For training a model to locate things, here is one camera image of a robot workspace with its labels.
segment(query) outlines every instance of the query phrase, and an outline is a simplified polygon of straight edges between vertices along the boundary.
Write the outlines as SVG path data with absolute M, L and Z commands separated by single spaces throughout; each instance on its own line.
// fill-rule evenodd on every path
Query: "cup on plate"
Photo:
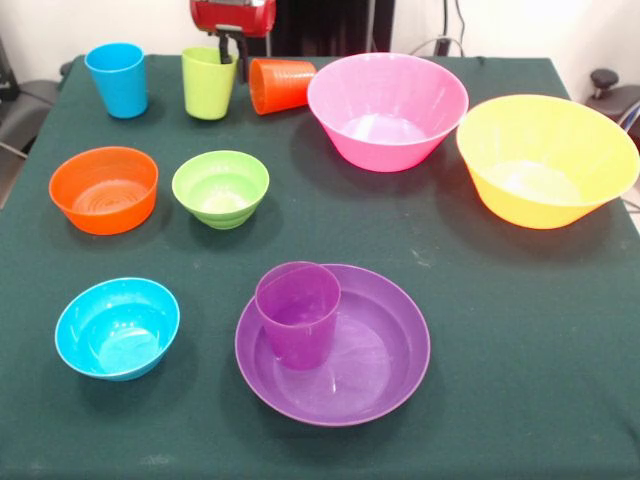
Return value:
M 133 118 L 147 109 L 144 52 L 131 43 L 108 43 L 84 58 L 107 112 L 116 118 Z
M 238 58 L 220 63 L 220 50 L 191 47 L 182 52 L 184 106 L 201 120 L 218 120 L 227 114 Z
M 340 295 L 335 275 L 311 262 L 283 263 L 260 279 L 256 307 L 282 365 L 308 370 L 324 363 L 333 346 Z

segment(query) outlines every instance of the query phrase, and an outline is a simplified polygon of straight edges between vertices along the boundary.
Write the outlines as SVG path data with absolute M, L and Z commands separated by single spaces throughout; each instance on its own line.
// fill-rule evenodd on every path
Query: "purple plate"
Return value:
M 295 420 L 344 427 L 375 420 L 418 388 L 429 364 L 427 324 L 400 287 L 352 265 L 325 265 L 342 298 L 327 361 L 313 370 L 280 364 L 252 298 L 236 329 L 236 359 L 249 387 Z

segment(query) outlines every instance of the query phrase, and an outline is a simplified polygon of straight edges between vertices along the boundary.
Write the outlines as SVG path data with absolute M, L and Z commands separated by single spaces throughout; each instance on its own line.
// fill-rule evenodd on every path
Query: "green bowl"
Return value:
M 242 225 L 269 188 L 269 172 L 255 157 L 219 150 L 193 157 L 173 175 L 173 195 L 210 227 Z

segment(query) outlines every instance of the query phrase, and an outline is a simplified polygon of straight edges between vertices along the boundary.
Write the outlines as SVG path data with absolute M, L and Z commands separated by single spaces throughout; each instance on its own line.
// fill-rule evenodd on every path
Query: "pink bowl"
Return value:
M 311 80 L 307 96 L 338 152 L 374 172 L 420 163 L 469 107 L 467 91 L 455 75 L 399 53 L 332 62 Z

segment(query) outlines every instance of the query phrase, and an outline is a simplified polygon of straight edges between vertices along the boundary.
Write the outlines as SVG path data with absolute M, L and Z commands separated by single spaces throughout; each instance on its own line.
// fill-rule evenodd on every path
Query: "red machine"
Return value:
M 276 0 L 190 0 L 189 3 L 198 29 L 220 38 L 221 63 L 231 63 L 228 39 L 236 40 L 246 81 L 246 37 L 262 38 L 271 31 L 276 19 Z
M 276 1 L 191 0 L 191 16 L 205 32 L 240 30 L 245 37 L 265 37 L 276 19 Z

